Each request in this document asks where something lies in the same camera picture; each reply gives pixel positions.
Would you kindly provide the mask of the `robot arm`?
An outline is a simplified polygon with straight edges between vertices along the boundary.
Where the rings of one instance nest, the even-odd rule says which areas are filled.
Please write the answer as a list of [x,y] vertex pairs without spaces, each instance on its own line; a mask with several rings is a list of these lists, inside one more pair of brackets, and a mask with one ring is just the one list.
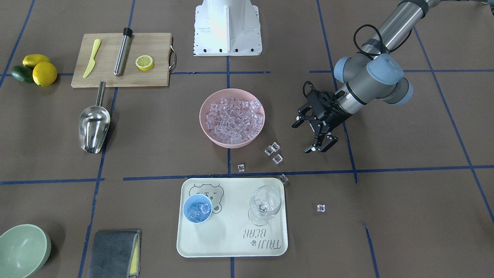
[[338,142],[333,129],[372,100],[403,105],[411,99],[413,85],[391,53],[406,42],[415,24],[438,4],[438,0],[402,0],[380,27],[368,25],[374,35],[357,46],[353,57],[341,58],[334,66],[333,76],[342,83],[335,92],[318,90],[310,81],[304,83],[306,103],[298,109],[292,127],[309,122],[314,141],[305,153],[328,151]]

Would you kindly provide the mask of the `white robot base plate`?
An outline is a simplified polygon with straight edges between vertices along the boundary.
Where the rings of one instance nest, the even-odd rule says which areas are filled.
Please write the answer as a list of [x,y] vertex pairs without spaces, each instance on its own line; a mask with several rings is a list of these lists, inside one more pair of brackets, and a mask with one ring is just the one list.
[[194,29],[194,56],[262,54],[259,9],[250,0],[204,0],[195,8]]

